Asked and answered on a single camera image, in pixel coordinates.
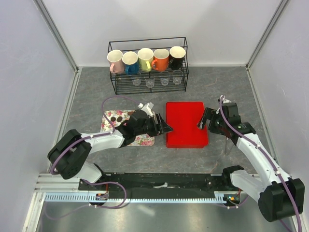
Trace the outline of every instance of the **gray countertop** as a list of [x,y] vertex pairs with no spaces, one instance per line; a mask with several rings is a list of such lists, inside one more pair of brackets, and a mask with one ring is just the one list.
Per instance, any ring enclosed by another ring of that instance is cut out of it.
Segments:
[[[268,148],[261,120],[253,98],[251,86],[243,67],[190,68],[187,92],[136,94],[130,97],[141,102],[153,102],[154,110],[165,117],[166,102],[202,101],[204,106],[218,107],[221,94],[236,102],[243,121],[256,129],[264,146]],[[108,68],[84,68],[77,87],[67,130],[93,133],[100,131],[102,101],[114,96]],[[130,110],[136,105],[123,99],[112,99],[105,110]],[[164,136],[158,136],[151,147],[125,147],[108,149],[89,156],[106,172],[180,172],[221,173],[224,167],[241,165],[248,172],[255,170],[248,159],[235,147],[224,154],[225,138],[209,134],[209,144],[203,149],[170,149]],[[62,216],[84,203],[45,203],[53,217]],[[290,228],[291,218],[284,220]],[[249,199],[236,210],[227,210],[212,204],[196,203],[130,203],[117,210],[84,208],[60,220],[42,217],[37,231],[82,232],[281,232],[280,222],[267,222],[258,205]]]
[[[244,67],[190,67],[186,92],[163,92],[127,95],[141,102],[152,102],[153,110],[165,118],[167,102],[202,101],[204,107],[217,108],[221,94],[236,102],[242,121],[248,121],[256,129],[260,140],[268,148],[253,92]],[[100,131],[101,103],[114,90],[108,68],[83,68],[74,97],[66,130],[94,133]],[[131,110],[137,106],[128,100],[116,98],[106,102],[104,110]],[[233,147],[228,141],[228,149]],[[163,173],[221,173],[232,165],[241,165],[249,173],[255,173],[244,154],[236,147],[224,154],[225,138],[209,133],[209,144],[203,149],[166,148],[165,137],[157,136],[149,147],[130,146],[108,149],[88,157],[106,172],[163,172]]]

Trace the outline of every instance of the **blue mug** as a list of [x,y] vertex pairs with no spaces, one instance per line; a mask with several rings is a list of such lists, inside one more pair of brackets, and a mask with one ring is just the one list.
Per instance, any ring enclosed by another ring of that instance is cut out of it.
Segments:
[[135,52],[126,52],[122,56],[122,62],[125,64],[127,75],[135,75],[139,72],[139,56]]

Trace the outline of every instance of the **pink mug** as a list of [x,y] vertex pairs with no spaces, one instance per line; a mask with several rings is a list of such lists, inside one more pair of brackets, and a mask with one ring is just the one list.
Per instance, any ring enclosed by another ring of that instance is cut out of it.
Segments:
[[107,55],[107,60],[110,64],[111,73],[123,73],[125,64],[122,62],[122,52],[120,50],[110,51]]

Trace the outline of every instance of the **red plastic block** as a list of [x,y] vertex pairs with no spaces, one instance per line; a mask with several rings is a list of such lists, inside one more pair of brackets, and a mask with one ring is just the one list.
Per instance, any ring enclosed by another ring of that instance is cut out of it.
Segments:
[[174,129],[167,133],[168,148],[203,148],[208,144],[207,128],[197,127],[204,112],[198,102],[167,102],[166,122]]

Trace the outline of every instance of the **black mug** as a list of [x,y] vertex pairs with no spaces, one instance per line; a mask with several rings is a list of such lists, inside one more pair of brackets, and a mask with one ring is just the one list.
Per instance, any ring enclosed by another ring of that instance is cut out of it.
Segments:
[[178,70],[183,65],[185,50],[183,47],[174,46],[169,51],[169,68]]

